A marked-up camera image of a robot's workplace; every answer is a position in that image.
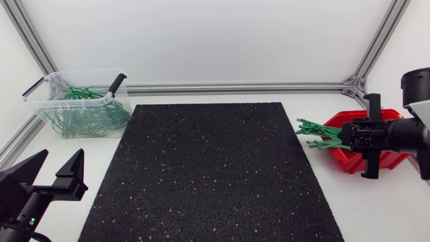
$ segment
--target metal extrusion bar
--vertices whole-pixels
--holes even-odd
[[[36,115],[32,115],[29,120],[18,130],[9,142],[0,150],[0,171],[13,165],[22,151],[35,137],[44,123]]]
[[[42,72],[47,75],[57,71],[48,51],[34,30],[21,1],[0,0],[0,2]]]
[[[34,60],[42,72],[47,75],[57,71],[57,68],[48,54],[45,46],[37,35],[24,7],[19,0],[0,0],[17,32],[26,44]],[[28,143],[35,137],[44,123],[36,115],[15,133],[9,142],[0,150],[0,171],[10,167],[19,157]]]
[[[410,2],[411,0],[393,0],[391,2],[371,44],[355,70],[354,76],[366,79]]]
[[[207,85],[127,85],[129,95],[195,95],[244,93],[340,93],[342,83],[246,83]]]

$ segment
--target red plastic tray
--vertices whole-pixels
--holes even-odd
[[[396,110],[382,110],[381,114],[383,120],[403,118]],[[365,110],[339,112],[324,125],[341,128],[343,123],[351,122],[354,118],[365,118],[366,116],[367,111]],[[329,148],[329,150],[343,171],[352,174],[356,171],[365,170],[366,163],[361,158],[361,153],[354,153],[341,148]],[[380,168],[394,169],[408,156],[409,154],[382,151],[379,166]]]

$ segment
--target green zip tie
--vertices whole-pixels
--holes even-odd
[[[301,122],[302,125],[299,125],[300,130],[296,131],[296,134],[308,134],[328,138],[327,140],[320,141],[306,141],[310,148],[318,148],[320,150],[327,148],[342,148],[351,150],[351,147],[342,145],[342,140],[339,138],[342,128],[320,125],[302,118],[298,118],[297,121]]]
[[[100,86],[92,86],[85,89],[69,87],[63,90],[65,93],[63,99],[98,99],[103,97],[102,94],[90,90],[90,88],[95,87]],[[110,131],[125,127],[131,117],[131,114],[115,99],[102,106],[59,108],[54,110],[52,117],[46,112],[44,113],[52,122],[52,129],[65,138],[71,138],[77,134],[83,136],[105,136]]]

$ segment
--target clear plastic bin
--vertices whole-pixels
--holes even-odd
[[[123,70],[51,73],[22,96],[63,138],[121,137],[131,117]]]

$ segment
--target aluminum frame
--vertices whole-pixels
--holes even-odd
[[[392,0],[356,71],[346,80],[334,83],[243,83],[211,85],[131,85],[131,96],[137,95],[204,95],[250,93],[342,93],[354,98],[363,108],[367,103],[366,77],[376,63],[411,0]],[[37,35],[20,0],[0,0],[9,18],[32,53],[42,72],[58,71],[47,49]],[[0,171],[12,166],[44,123],[33,115],[0,150]]]

